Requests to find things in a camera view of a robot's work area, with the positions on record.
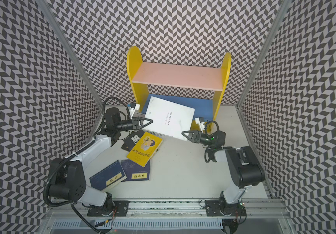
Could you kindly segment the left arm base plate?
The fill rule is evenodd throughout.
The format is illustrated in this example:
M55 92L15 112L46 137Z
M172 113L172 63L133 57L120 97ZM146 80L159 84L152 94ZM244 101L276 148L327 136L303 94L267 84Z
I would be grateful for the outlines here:
M87 216L89 217L125 217L129 209L130 202L127 200L116 200L102 207L91 205Z

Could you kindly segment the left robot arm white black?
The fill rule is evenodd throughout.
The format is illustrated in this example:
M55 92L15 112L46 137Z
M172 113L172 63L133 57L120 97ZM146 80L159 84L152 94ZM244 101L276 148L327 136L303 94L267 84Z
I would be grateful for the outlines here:
M130 112L111 107L103 112L99 126L90 141L71 155L54 159L50 164L49 176L43 190L43 200L50 207L71 203L85 203L96 207L107 207L111 195L87 184L84 170L102 152L113 146L122 131L140 130L153 123L143 117L132 117Z

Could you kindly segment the yellow illustrated book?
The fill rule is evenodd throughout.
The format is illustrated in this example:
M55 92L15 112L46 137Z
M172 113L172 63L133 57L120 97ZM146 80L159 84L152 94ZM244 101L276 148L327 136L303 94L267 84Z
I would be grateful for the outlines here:
M163 139L145 132L133 149L127 154L127 159L145 167L158 151Z

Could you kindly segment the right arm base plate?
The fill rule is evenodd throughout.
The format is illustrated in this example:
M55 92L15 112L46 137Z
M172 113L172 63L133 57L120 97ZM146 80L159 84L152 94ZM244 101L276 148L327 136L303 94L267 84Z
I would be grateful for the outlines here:
M207 216L246 216L246 208L242 203L228 204L224 201L205 200L205 211Z

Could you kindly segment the white book black bold text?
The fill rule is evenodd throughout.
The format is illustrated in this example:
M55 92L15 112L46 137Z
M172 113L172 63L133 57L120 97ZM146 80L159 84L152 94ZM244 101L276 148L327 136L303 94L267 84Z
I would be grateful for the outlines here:
M154 136L160 137L160 138L167 138L167 137L169 137L168 135L161 134L161 133L154 132L154 131L146 130L146 132L148 132L148 133L150 133L150 134L152 134Z

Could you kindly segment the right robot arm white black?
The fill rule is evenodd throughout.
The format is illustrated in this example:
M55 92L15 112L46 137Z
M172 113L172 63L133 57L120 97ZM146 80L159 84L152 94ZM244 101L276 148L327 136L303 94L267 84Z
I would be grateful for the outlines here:
M182 136L190 142L206 146L206 163L224 162L228 165L232 182L221 192L217 209L224 216L240 214L243 195L265 180L265 173L254 151L249 146L226 147L226 133L220 130L211 135L198 130L183 131Z

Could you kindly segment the white thin book small text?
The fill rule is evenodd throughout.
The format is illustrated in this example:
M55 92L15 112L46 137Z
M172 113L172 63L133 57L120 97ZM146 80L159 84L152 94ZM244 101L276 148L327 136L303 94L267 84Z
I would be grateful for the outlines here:
M194 112L195 109L193 108L152 97L150 98L145 118L151 119L153 123L144 128L144 130L187 141L181 133L190 130Z

